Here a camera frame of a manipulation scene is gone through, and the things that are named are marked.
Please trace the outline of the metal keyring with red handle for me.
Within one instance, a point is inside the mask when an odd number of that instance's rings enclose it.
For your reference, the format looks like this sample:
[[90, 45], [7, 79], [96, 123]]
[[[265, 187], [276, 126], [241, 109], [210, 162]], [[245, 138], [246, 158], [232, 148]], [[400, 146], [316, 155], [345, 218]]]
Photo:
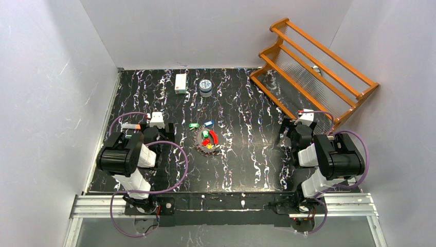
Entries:
[[214, 121], [209, 120], [203, 125], [190, 123], [189, 130], [194, 131], [194, 148], [203, 156], [216, 156], [221, 154], [221, 145], [217, 134], [211, 129]]

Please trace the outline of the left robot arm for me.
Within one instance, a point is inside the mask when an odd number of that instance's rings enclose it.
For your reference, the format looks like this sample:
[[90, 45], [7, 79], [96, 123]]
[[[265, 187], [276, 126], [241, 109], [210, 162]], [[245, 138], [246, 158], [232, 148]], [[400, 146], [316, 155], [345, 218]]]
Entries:
[[140, 173], [140, 168], [156, 168], [162, 162], [163, 144], [146, 144], [159, 140], [175, 141], [174, 124], [169, 123], [163, 129], [146, 127], [140, 132], [126, 137], [122, 132], [110, 134], [107, 141], [100, 149], [97, 158], [97, 168], [118, 180], [128, 197], [144, 200], [149, 197], [151, 185]]

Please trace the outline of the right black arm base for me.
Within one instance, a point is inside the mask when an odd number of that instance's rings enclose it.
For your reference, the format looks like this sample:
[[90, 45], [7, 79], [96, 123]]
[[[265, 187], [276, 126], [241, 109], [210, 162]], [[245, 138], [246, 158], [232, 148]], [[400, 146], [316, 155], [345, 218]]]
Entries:
[[278, 197], [267, 204], [268, 208], [278, 215], [297, 215], [291, 217], [291, 227], [299, 233], [314, 230], [318, 205], [319, 203], [313, 199], [306, 199], [296, 195]]

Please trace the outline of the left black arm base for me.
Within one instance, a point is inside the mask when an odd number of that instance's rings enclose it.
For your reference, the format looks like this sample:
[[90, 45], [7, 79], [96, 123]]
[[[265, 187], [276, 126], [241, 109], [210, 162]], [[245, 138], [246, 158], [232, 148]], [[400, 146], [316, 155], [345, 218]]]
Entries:
[[140, 200], [130, 198], [129, 196], [122, 197], [126, 201], [126, 215], [158, 215], [168, 216], [174, 214], [175, 200], [171, 197], [158, 197], [151, 195], [147, 199]]

